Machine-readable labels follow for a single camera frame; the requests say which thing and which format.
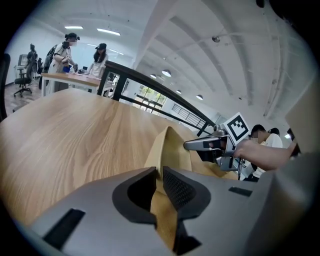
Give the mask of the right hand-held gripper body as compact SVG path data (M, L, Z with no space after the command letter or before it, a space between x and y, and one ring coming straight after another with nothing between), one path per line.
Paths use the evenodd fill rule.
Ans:
M221 151L216 158L221 171L236 171L234 152L237 144L249 135L249 127L240 112L213 128L213 148Z

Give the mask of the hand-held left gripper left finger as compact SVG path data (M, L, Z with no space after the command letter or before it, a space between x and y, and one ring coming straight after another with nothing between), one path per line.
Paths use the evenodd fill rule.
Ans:
M31 225L65 256L170 256L151 213L157 170L132 170L82 185Z

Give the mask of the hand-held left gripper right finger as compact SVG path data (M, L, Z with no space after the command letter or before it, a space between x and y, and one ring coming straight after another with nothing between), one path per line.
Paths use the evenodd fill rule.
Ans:
M163 188L177 211L173 251L185 256L260 256L262 187L163 168Z

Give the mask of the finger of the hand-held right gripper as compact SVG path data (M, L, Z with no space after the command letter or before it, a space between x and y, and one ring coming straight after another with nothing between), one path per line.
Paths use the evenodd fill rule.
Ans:
M217 158L220 158L222 156L222 151L219 149L208 150L208 151L197 150L196 152L203 162L216 163Z
M188 151L225 151L228 137L206 136L184 142L183 147Z

